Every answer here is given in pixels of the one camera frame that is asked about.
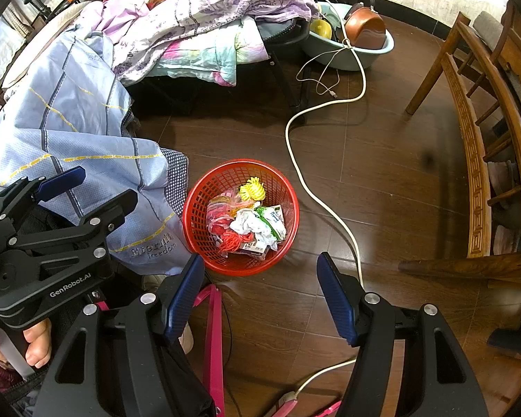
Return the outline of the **left hand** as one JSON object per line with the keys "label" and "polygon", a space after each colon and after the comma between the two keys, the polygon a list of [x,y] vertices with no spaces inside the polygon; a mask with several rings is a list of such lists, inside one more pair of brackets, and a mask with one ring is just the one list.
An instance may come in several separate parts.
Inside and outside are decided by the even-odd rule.
{"label": "left hand", "polygon": [[[27,342],[25,361],[30,367],[40,369],[44,367],[51,358],[51,328],[49,318],[39,322],[35,326],[23,331]],[[13,369],[13,355],[4,351],[6,344],[0,341],[0,366],[4,369]]]}

